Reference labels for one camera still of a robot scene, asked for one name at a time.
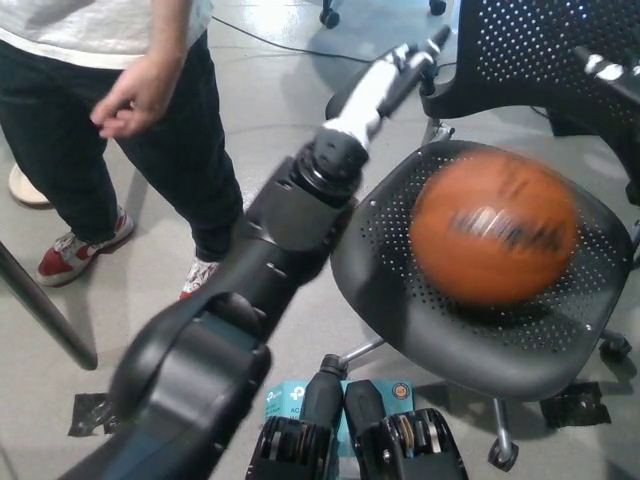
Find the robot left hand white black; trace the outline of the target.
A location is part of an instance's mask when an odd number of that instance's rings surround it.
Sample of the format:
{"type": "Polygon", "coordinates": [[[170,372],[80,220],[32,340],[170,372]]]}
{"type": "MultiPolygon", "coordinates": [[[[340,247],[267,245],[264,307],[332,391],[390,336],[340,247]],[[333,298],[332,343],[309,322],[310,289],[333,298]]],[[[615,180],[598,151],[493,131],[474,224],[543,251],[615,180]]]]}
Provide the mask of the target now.
{"type": "Polygon", "coordinates": [[[339,112],[321,127],[323,134],[355,140],[363,149],[419,83],[421,72],[436,64],[451,35],[444,25],[418,44],[401,44],[375,60],[355,84],[339,112]]]}

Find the person left hand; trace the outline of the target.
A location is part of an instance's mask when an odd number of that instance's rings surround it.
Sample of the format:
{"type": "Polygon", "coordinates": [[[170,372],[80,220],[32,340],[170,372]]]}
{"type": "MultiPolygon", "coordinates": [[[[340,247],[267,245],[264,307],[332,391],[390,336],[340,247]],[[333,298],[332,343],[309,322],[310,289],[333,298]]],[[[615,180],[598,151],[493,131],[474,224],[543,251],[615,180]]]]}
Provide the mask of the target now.
{"type": "Polygon", "coordinates": [[[153,50],[125,69],[91,113],[99,135],[106,139],[131,137],[159,121],[184,60],[184,54],[153,50]]]}

